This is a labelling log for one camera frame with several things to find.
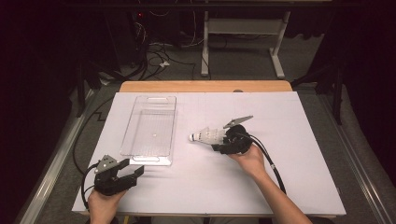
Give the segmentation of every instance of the clear plastic tray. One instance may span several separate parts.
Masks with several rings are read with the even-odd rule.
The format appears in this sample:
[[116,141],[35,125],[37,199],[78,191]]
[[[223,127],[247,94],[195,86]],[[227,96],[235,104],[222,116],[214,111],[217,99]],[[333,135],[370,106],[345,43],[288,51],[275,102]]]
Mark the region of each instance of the clear plastic tray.
[[176,114],[175,96],[138,96],[120,154],[131,164],[170,165]]

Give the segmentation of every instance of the human hand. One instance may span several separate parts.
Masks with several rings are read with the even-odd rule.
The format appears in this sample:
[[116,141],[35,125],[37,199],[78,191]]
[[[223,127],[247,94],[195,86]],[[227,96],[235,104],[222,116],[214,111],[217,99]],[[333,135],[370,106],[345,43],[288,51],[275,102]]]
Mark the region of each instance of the human hand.
[[262,151],[253,144],[246,153],[230,154],[229,157],[237,161],[241,168],[253,178],[267,174],[264,168],[264,157],[262,155]]
[[125,193],[126,190],[112,196],[106,196],[94,189],[88,198],[91,224],[110,223],[116,215],[120,199]]

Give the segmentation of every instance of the wire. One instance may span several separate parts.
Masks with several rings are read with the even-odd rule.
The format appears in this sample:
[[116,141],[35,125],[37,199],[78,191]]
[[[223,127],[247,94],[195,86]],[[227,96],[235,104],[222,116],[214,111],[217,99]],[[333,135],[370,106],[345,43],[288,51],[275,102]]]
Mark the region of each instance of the wire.
[[148,57],[147,57],[147,55],[146,55],[146,57],[145,57],[145,59],[144,59],[143,61],[144,61],[144,64],[145,64],[146,66],[145,66],[145,69],[144,69],[143,72],[142,72],[142,75],[140,75],[140,78],[139,78],[138,80],[142,80],[142,79],[143,79],[143,77],[145,76],[145,74],[146,74],[146,72],[148,71],[148,68],[149,68],[149,62],[148,62]]
[[141,23],[139,23],[139,22],[135,22],[134,24],[136,24],[137,26],[139,26],[139,31],[137,32],[137,34],[136,34],[136,36],[139,36],[140,35],[140,31],[143,29],[143,34],[142,34],[142,36],[143,36],[143,38],[142,38],[142,44],[145,42],[145,40],[146,40],[146,29],[145,29],[145,27],[141,24]]
[[189,45],[187,46],[181,46],[181,47],[191,47],[194,44],[195,41],[195,36],[196,36],[196,32],[197,32],[197,22],[196,22],[196,15],[195,15],[195,11],[192,12],[192,16],[194,18],[194,36],[192,37],[192,41],[190,42]]
[[209,67],[209,64],[206,62],[204,56],[201,56],[201,58],[202,58],[202,61],[206,64],[206,67],[207,67],[207,74],[208,74],[209,80],[212,80],[212,75],[210,74],[210,67]]
[[96,168],[96,167],[98,166],[98,164],[99,164],[99,162],[97,162],[97,163],[95,163],[94,165],[90,166],[90,167],[87,169],[87,171],[85,171],[84,176],[82,177],[82,180],[81,180],[81,198],[82,198],[82,201],[84,202],[85,208],[87,208],[88,210],[89,210],[90,208],[89,208],[89,206],[88,206],[87,200],[85,199],[85,193],[86,193],[86,190],[84,189],[85,179],[86,179],[88,173],[90,172],[90,170],[93,169],[93,168]]
[[286,194],[285,185],[283,184],[283,181],[282,181],[282,178],[280,177],[279,171],[276,169],[276,166],[274,165],[274,162],[271,160],[271,157],[270,157],[270,155],[268,154],[268,152],[267,152],[265,146],[262,144],[262,142],[261,142],[257,137],[255,137],[255,136],[253,136],[253,135],[251,135],[251,134],[250,134],[250,135],[245,135],[245,134],[242,134],[242,133],[235,133],[235,134],[250,139],[251,141],[254,142],[254,144],[256,144],[257,147],[260,148],[260,150],[262,151],[262,154],[263,154],[263,155],[265,156],[265,158],[268,160],[268,162],[269,162],[270,165],[271,165],[271,168],[272,168],[273,171],[274,171],[274,174],[275,174],[275,176],[276,176],[277,183],[279,184],[279,188]]
[[85,121],[84,125],[81,127],[81,129],[80,129],[79,132],[78,132],[78,135],[77,135],[77,137],[76,137],[75,144],[73,145],[72,153],[73,153],[73,163],[75,164],[76,168],[78,169],[78,171],[79,171],[82,175],[84,175],[84,172],[82,171],[81,168],[79,168],[78,163],[77,163],[77,159],[76,159],[76,148],[77,148],[78,139],[79,139],[79,137],[81,136],[82,132],[84,131],[85,126],[87,126],[88,121],[90,121],[90,119],[93,117],[93,115],[99,115],[98,121],[105,121],[105,120],[106,120],[106,119],[101,119],[102,112],[98,112],[98,110],[99,110],[104,104],[106,104],[107,102],[109,102],[110,100],[112,100],[113,98],[114,98],[114,96],[113,96],[113,97],[110,97],[109,99],[107,99],[107,100],[105,100],[103,103],[101,103],[98,107],[96,107],[96,109],[90,114],[90,116],[87,118],[87,121]]
[[[142,63],[140,63],[140,64],[138,65],[138,67],[137,67],[133,72],[131,72],[131,73],[128,74],[128,75],[125,75],[124,77],[126,77],[127,79],[129,79],[129,78],[131,78],[131,77],[137,76],[137,75],[140,74],[142,71],[144,71],[145,66],[146,66],[146,65],[145,65],[145,62],[142,61]],[[101,73],[98,73],[98,75],[99,75],[99,78],[101,78],[101,79],[103,79],[103,80],[106,80],[106,81],[109,81],[109,82],[117,82],[117,81],[119,81],[118,79],[116,79],[116,78],[114,78],[114,77],[105,77],[105,76],[103,76]]]
[[164,17],[164,16],[166,16],[166,15],[168,15],[169,14],[169,11],[167,11],[167,12],[165,12],[164,14],[162,14],[162,15],[159,15],[159,14],[155,14],[154,12],[152,12],[152,11],[150,11],[149,12],[151,15],[153,15],[153,16],[157,16],[157,17]]
[[89,189],[93,188],[93,187],[95,187],[95,185],[92,185],[92,186],[90,186],[89,188],[85,189],[85,190],[84,190],[84,194],[86,194],[87,191],[88,191]]
[[198,46],[201,45],[204,42],[204,39],[202,38],[200,41],[196,42],[195,44],[190,44],[187,46],[181,46],[182,48],[189,48],[189,47],[194,47],[194,46]]
[[196,63],[183,63],[181,61],[178,61],[178,60],[175,60],[175,59],[171,58],[166,53],[166,47],[165,47],[164,43],[161,43],[161,44],[160,43],[155,43],[155,44],[150,44],[150,45],[151,46],[160,47],[159,49],[156,49],[156,50],[148,50],[148,53],[156,55],[155,57],[151,57],[151,58],[148,59],[148,65],[155,66],[156,70],[153,73],[150,73],[150,75],[147,76],[147,77],[144,77],[144,76],[140,77],[139,80],[147,80],[147,79],[149,79],[151,77],[155,77],[155,76],[159,75],[161,72],[163,72],[166,69],[167,66],[162,67],[160,64],[153,63],[152,61],[155,60],[155,59],[160,59],[161,63],[175,62],[175,63],[180,63],[180,64],[192,65],[192,69],[191,69],[192,78],[191,78],[191,80],[193,80],[193,73],[194,73],[194,70],[195,70]]

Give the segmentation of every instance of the white stand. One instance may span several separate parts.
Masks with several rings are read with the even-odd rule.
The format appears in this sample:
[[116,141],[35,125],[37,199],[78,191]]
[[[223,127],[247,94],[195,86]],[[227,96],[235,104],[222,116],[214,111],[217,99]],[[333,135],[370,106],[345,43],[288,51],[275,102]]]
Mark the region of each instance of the white stand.
[[209,34],[277,35],[276,45],[274,48],[270,48],[269,51],[276,70],[276,76],[279,79],[284,79],[285,74],[277,54],[289,22],[289,16],[290,12],[287,11],[283,20],[209,19],[209,13],[206,11],[201,76],[206,77],[209,74],[209,49],[207,46]]

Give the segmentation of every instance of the forearm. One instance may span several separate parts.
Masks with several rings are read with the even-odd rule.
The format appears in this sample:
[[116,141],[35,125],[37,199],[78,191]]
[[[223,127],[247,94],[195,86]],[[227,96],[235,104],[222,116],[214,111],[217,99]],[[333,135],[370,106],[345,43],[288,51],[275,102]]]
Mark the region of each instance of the forearm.
[[265,171],[251,175],[274,212],[278,224],[311,223],[297,205],[274,183]]
[[105,222],[103,220],[97,220],[97,221],[91,220],[90,224],[110,224],[110,222]]

